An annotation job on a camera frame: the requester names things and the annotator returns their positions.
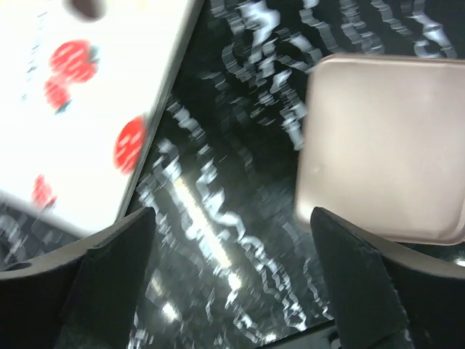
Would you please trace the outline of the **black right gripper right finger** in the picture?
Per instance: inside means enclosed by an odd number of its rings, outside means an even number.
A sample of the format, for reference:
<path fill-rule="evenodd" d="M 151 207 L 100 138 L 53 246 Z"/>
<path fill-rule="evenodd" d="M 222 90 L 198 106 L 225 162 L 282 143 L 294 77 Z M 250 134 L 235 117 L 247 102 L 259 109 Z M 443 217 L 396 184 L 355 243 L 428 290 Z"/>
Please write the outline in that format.
<path fill-rule="evenodd" d="M 310 227 L 343 348 L 464 347 L 464 267 L 324 208 Z"/>

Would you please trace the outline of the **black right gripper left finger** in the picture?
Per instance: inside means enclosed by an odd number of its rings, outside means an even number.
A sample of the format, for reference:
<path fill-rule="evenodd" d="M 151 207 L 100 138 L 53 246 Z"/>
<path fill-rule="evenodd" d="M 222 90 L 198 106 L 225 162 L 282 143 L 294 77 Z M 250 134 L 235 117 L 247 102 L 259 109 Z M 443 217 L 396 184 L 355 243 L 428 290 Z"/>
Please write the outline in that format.
<path fill-rule="evenodd" d="M 63 327 L 125 348 L 145 279 L 155 211 L 1 272 L 1 347 L 53 348 Z"/>

